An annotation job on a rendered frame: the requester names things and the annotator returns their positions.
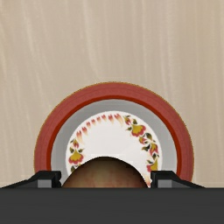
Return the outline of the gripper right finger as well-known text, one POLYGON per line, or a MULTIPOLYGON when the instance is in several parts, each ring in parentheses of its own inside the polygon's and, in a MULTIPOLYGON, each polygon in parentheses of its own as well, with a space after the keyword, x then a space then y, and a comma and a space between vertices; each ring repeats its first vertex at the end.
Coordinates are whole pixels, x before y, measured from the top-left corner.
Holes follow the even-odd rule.
POLYGON ((151 188, 201 188, 201 185, 179 178, 173 171, 152 171, 150 178, 151 188))

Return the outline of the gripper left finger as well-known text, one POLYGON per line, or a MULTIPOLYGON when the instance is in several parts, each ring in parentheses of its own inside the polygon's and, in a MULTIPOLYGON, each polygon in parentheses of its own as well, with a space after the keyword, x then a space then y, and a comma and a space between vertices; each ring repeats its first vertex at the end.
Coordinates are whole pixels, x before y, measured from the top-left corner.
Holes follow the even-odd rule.
POLYGON ((6 188, 61 188, 61 171, 38 171, 29 179, 7 185, 6 188))

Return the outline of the red rimmed floral plate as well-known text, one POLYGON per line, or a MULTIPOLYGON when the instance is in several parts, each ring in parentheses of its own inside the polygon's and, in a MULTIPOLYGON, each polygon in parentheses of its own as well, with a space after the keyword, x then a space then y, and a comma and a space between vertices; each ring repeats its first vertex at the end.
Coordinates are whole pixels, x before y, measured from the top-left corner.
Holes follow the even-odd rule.
POLYGON ((147 183, 161 170, 193 178, 193 146, 181 117, 163 98, 132 84, 95 84, 63 100, 39 132, 34 170, 60 170, 67 179, 99 156, 130 163, 147 183))

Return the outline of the reddish brown apple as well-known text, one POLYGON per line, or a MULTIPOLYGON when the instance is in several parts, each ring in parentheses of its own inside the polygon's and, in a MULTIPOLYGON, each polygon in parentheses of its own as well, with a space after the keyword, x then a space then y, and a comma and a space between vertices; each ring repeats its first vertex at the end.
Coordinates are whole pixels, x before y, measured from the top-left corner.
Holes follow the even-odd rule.
POLYGON ((63 188, 147 188, 132 165, 114 158, 97 157, 72 172, 63 188))

